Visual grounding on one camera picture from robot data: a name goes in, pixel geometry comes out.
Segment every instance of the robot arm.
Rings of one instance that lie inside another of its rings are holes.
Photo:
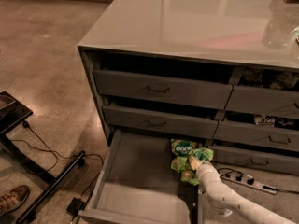
[[[222,183],[217,170],[209,162],[197,165],[195,170],[211,205],[220,214],[229,216],[234,210],[255,224],[295,224],[237,194]]]

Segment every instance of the cabinet top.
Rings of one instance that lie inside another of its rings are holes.
[[[115,0],[79,46],[299,69],[298,14],[282,0]]]

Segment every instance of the gray cabinet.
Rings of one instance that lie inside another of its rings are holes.
[[[109,145],[80,215],[92,223],[201,223],[197,187],[170,169],[176,137],[214,149],[214,162],[299,175],[299,126],[253,120],[296,124],[299,85],[242,83],[248,68],[298,76],[298,13],[281,0],[113,2],[78,46]],[[233,112],[251,120],[231,120]]]

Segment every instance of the green snack bag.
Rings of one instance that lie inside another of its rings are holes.
[[[191,150],[189,155],[194,156],[199,161],[205,162],[213,159],[214,152],[212,149],[201,147]]]
[[[186,163],[187,163],[187,157],[180,157],[176,156],[172,161],[171,161],[171,169],[181,172],[186,169]]]
[[[188,169],[181,173],[181,181],[190,183],[191,185],[199,185],[199,181],[194,171]]]
[[[188,157],[188,153],[196,148],[197,143],[181,140],[181,139],[172,139],[171,140],[171,149],[172,152],[180,157]]]

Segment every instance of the black metal stand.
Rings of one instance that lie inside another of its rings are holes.
[[[7,137],[6,134],[17,127],[19,124],[24,122],[33,112],[25,105],[14,99],[10,94],[3,91],[0,92],[2,97],[2,106],[0,111],[4,114],[0,116],[0,147],[7,151],[12,157],[14,157],[21,165],[30,173],[39,176],[43,181],[49,184],[49,186],[31,203],[31,205],[23,212],[23,214],[17,219],[17,224],[29,223],[36,218],[36,209],[42,202],[46,200],[59,183],[61,183],[68,173],[76,166],[84,165],[83,157],[84,151],[81,151],[76,158],[74,158],[61,172],[55,177],[45,171],[37,163],[25,156]]]
[[[56,178],[54,178],[48,188],[45,189],[17,219],[17,224],[28,223],[36,219],[36,209],[38,206],[54,191],[56,186],[64,180],[67,174],[81,161],[84,155],[85,152],[81,151],[78,156],[73,159],[73,161],[69,163]]]

